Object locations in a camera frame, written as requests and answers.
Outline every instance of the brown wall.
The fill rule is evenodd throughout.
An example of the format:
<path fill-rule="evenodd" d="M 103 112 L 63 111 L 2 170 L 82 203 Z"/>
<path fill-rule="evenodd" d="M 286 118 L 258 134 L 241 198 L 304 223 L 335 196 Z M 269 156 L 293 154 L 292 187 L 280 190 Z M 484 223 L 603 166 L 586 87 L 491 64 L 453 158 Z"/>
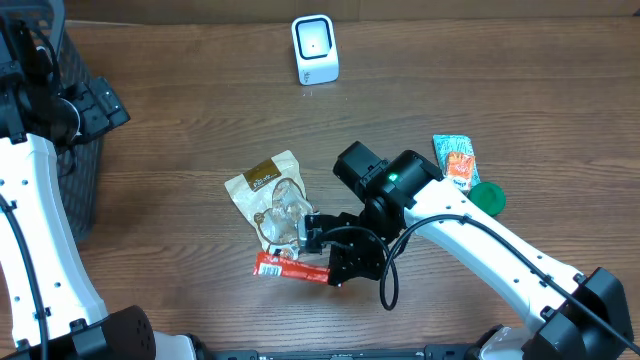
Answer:
<path fill-rule="evenodd" d="M 627 16 L 640 0 L 67 0 L 67 18 L 138 24 Z"/>

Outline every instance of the brown label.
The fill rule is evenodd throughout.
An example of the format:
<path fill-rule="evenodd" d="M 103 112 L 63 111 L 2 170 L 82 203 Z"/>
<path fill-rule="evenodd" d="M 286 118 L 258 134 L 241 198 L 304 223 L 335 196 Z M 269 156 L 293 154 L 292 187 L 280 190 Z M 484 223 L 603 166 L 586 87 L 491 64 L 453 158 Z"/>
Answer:
<path fill-rule="evenodd" d="M 271 159 L 263 161 L 258 166 L 245 172 L 243 175 L 244 179 L 249 183 L 249 188 L 251 188 L 253 192 L 260 190 L 273 179 L 282 176 L 280 170 L 278 170 L 278 167 Z"/>

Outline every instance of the beige snack bag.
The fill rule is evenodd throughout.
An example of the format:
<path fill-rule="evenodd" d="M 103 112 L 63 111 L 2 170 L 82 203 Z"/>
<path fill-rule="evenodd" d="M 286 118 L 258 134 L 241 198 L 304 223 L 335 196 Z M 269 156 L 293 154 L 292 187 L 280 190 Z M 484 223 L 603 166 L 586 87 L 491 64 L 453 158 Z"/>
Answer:
<path fill-rule="evenodd" d="M 262 249 L 297 259 L 298 224 L 313 206 L 300 177 L 300 165 L 287 150 L 225 182 L 231 199 L 256 229 Z"/>

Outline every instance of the white square box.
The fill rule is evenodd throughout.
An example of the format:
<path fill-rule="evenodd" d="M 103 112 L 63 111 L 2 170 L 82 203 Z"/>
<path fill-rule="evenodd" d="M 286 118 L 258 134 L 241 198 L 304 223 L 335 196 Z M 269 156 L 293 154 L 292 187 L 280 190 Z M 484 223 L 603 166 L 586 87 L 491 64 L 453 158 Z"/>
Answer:
<path fill-rule="evenodd" d="M 321 84 L 338 78 L 338 46 L 331 19 L 325 15 L 297 18 L 291 24 L 291 34 L 300 84 Z"/>

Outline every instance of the green bottle cap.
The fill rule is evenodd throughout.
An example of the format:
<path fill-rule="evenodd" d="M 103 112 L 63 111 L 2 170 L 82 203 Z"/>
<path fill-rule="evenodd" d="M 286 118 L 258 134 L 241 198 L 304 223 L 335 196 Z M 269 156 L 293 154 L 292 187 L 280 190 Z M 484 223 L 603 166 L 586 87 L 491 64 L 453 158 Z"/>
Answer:
<path fill-rule="evenodd" d="M 469 192 L 469 199 L 480 210 L 490 216 L 496 216 L 507 205 L 507 197 L 500 186 L 494 183 L 480 183 Z"/>

